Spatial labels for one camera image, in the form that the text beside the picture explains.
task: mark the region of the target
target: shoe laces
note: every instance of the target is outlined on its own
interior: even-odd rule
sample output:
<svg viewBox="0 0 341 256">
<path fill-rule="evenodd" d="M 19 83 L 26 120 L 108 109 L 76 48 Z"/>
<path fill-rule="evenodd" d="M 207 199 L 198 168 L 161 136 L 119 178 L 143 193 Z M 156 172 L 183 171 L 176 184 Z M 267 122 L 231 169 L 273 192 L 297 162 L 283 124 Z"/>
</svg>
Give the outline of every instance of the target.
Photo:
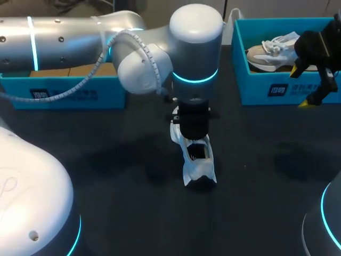
<svg viewBox="0 0 341 256">
<path fill-rule="evenodd" d="M 275 37 L 271 41 L 262 41 L 263 49 L 268 54 L 278 53 L 281 50 L 287 50 L 287 45 L 285 43 L 282 43 L 281 40 L 283 40 L 283 36 Z"/>
</svg>

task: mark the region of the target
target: table surface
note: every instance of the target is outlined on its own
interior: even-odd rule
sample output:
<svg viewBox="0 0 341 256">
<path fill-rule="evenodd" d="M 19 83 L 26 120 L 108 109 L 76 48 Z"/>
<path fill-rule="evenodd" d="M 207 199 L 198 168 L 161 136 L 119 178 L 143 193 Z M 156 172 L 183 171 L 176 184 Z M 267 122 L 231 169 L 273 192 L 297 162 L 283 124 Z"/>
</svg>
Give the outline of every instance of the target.
<svg viewBox="0 0 341 256">
<path fill-rule="evenodd" d="M 100 112 L 2 100 L 0 115 L 67 168 L 93 255 L 304 256 L 304 214 L 340 170 L 341 106 L 242 107 L 223 47 L 209 134 L 218 184 L 187 188 L 164 118 L 174 107 L 155 95 Z"/>
</svg>

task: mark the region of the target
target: cardboard box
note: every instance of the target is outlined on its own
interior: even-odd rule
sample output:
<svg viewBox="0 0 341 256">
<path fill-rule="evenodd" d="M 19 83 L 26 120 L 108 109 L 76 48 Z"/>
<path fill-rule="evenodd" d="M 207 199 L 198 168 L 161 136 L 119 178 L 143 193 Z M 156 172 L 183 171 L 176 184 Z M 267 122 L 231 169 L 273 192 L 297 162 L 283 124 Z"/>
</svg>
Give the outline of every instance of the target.
<svg viewBox="0 0 341 256">
<path fill-rule="evenodd" d="M 93 65 L 71 69 L 41 70 L 31 73 L 2 74 L 0 82 L 5 92 L 22 98 L 47 98 L 63 93 L 91 71 Z M 50 103 L 13 101 L 15 109 L 123 109 L 125 90 L 111 63 L 104 63 L 82 88 L 62 100 Z"/>
<path fill-rule="evenodd" d="M 243 105 L 300 104 L 316 90 L 321 79 L 318 72 L 306 71 L 300 78 L 290 78 L 290 72 L 251 72 L 245 50 L 260 45 L 263 40 L 295 31 L 321 31 L 331 18 L 245 19 L 237 20 L 232 38 L 232 60 Z M 341 85 L 341 76 L 336 77 Z M 324 103 L 340 103 L 341 90 L 329 94 Z"/>
<path fill-rule="evenodd" d="M 86 76 L 93 69 L 94 65 L 85 65 L 70 68 L 69 76 Z M 103 63 L 94 76 L 117 76 L 116 70 L 111 63 Z"/>
</svg>

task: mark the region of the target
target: shoe sole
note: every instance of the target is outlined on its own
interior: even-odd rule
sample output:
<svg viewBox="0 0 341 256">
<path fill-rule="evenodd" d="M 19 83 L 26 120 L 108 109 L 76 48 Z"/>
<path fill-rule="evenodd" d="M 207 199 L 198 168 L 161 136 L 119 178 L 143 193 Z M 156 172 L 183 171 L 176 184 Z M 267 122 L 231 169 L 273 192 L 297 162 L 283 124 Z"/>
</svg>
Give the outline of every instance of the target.
<svg viewBox="0 0 341 256">
<path fill-rule="evenodd" d="M 248 60 L 248 63 L 257 68 L 260 69 L 261 71 L 265 71 L 265 72 L 276 72 L 276 70 L 278 70 L 279 68 L 283 67 L 283 66 L 287 66 L 287 65 L 278 65 L 278 66 L 266 66 L 266 65 L 260 65 L 257 63 L 253 63 L 251 61 Z M 309 66 L 306 71 L 317 71 L 317 67 L 314 65 Z"/>
</svg>

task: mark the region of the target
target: white sneaker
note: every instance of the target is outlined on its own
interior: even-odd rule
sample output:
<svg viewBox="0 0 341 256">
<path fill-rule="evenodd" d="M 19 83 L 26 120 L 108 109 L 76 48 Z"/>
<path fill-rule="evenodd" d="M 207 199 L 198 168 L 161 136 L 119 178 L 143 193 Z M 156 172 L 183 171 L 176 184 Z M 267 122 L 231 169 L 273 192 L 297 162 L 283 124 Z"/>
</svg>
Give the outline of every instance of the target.
<svg viewBox="0 0 341 256">
<path fill-rule="evenodd" d="M 177 114 L 178 107 L 173 111 L 173 114 Z M 185 163 L 183 165 L 183 182 L 185 186 L 191 180 L 198 180 L 202 176 L 206 176 L 217 183 L 217 179 L 214 172 L 214 159 L 211 145 L 209 143 L 209 137 L 206 135 L 201 140 L 188 140 L 180 131 L 179 124 L 170 123 L 170 137 L 171 139 L 180 145 L 183 151 L 183 158 Z M 195 156 L 189 153 L 189 148 L 192 145 L 202 145 L 202 156 Z"/>
<path fill-rule="evenodd" d="M 292 32 L 285 36 L 275 37 L 271 41 L 262 41 L 262 45 L 256 45 L 247 50 L 247 61 L 254 67 L 275 72 L 282 66 L 294 66 L 298 58 L 294 45 L 299 35 Z M 309 71 L 316 71 L 316 66 L 307 68 Z"/>
</svg>

